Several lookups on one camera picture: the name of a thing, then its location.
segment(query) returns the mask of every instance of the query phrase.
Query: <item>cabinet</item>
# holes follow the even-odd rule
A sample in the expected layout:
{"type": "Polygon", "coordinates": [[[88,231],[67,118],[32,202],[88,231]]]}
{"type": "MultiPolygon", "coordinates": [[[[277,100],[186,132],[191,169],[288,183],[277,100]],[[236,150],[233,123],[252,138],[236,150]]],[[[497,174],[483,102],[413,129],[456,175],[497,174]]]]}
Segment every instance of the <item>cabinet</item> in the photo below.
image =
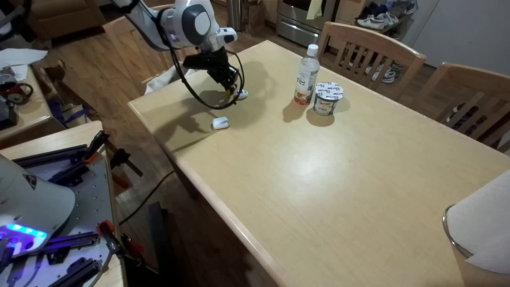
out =
{"type": "Polygon", "coordinates": [[[277,0],[263,0],[261,5],[265,6],[266,19],[276,24],[277,0]]]}
{"type": "Polygon", "coordinates": [[[354,24],[367,0],[339,0],[335,22],[354,24]]]}

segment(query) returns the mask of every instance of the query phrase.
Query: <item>bottle cap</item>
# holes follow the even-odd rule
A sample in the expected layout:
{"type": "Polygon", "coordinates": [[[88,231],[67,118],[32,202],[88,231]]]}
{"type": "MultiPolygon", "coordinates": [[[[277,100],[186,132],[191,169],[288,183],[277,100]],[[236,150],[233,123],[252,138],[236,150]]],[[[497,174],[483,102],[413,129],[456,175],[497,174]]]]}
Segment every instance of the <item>bottle cap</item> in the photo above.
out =
{"type": "Polygon", "coordinates": [[[306,56],[316,57],[317,52],[319,52],[319,46],[317,44],[308,44],[306,56]]]}

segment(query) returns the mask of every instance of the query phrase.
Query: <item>plastic bottle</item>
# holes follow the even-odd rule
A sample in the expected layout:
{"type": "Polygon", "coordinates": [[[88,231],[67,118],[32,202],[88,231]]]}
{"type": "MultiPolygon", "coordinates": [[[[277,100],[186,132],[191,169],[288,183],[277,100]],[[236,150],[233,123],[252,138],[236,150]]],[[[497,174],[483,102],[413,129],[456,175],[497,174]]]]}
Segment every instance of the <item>plastic bottle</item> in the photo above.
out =
{"type": "Polygon", "coordinates": [[[293,100],[300,105],[308,105],[314,94],[314,86],[319,73],[317,44],[308,44],[306,56],[301,59],[296,89],[293,100]]]}

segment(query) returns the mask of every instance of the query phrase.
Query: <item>small white object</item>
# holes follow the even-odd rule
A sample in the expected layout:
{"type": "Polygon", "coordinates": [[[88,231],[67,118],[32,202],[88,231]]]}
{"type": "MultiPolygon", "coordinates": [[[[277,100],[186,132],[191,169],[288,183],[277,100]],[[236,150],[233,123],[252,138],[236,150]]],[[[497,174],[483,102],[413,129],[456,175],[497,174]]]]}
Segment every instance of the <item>small white object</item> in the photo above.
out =
{"type": "Polygon", "coordinates": [[[30,65],[32,62],[41,60],[48,51],[25,49],[25,48],[8,48],[0,51],[0,68],[11,65],[30,65]]]}
{"type": "Polygon", "coordinates": [[[306,56],[316,57],[317,52],[319,52],[319,44],[308,44],[308,48],[306,48],[306,56]]]}
{"type": "Polygon", "coordinates": [[[319,115],[331,115],[341,97],[344,97],[344,89],[336,83],[317,83],[314,110],[319,115]]]}
{"type": "Polygon", "coordinates": [[[226,129],[228,127],[228,118],[226,116],[218,116],[212,119],[212,129],[226,129]]]}
{"type": "Polygon", "coordinates": [[[245,91],[245,89],[242,89],[241,92],[239,92],[239,97],[237,97],[237,100],[244,100],[244,99],[247,99],[249,97],[249,91],[245,91]]]}
{"type": "Polygon", "coordinates": [[[449,236],[473,253],[467,261],[510,274],[510,170],[448,209],[449,236]]]}

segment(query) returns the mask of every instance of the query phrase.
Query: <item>wall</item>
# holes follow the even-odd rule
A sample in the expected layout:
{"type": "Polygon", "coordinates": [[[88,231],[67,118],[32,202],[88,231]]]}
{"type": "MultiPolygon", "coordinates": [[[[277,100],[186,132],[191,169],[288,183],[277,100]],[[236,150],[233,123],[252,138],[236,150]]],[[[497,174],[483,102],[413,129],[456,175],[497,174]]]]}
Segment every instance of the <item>wall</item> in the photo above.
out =
{"type": "Polygon", "coordinates": [[[440,0],[413,44],[443,60],[510,75],[508,0],[440,0]]]}
{"type": "Polygon", "coordinates": [[[402,38],[405,44],[413,46],[416,43],[416,38],[419,36],[421,30],[425,27],[438,1],[440,0],[418,0],[419,9],[413,14],[411,24],[408,25],[410,28],[402,38]]]}

